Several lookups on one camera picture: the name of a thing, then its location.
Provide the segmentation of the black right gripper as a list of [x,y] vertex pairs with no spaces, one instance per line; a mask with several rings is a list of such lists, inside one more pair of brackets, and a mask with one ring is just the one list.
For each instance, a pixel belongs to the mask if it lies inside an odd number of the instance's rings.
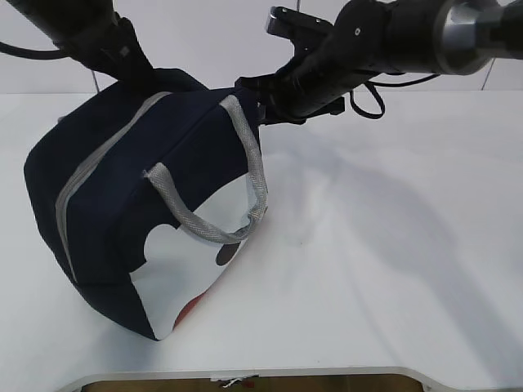
[[321,78],[308,63],[323,41],[322,37],[293,38],[294,55],[286,65],[274,73],[240,77],[235,81],[236,87],[254,93],[260,124],[302,125],[310,118],[326,114],[336,116],[345,111],[342,96],[324,96]]

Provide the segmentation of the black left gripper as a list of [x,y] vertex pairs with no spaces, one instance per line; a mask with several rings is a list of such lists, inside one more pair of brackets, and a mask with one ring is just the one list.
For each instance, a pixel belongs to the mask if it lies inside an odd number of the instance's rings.
[[132,22],[116,11],[71,38],[66,51],[88,69],[130,86],[157,84],[154,68],[141,49]]

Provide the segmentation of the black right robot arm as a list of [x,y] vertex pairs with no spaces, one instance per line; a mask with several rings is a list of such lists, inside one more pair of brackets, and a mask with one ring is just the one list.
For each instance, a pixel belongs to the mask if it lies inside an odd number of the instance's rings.
[[355,108],[355,89],[375,92],[382,74],[428,81],[522,57],[519,1],[350,1],[334,22],[272,7],[266,30],[288,39],[293,57],[274,73],[237,81],[256,95],[265,125]]

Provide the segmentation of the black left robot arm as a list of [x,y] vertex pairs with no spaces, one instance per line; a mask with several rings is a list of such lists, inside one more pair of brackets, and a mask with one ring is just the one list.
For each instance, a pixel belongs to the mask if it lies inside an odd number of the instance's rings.
[[49,37],[55,50],[1,44],[1,53],[29,60],[71,58],[91,71],[107,74],[140,90],[157,82],[132,22],[106,0],[10,1],[26,20]]

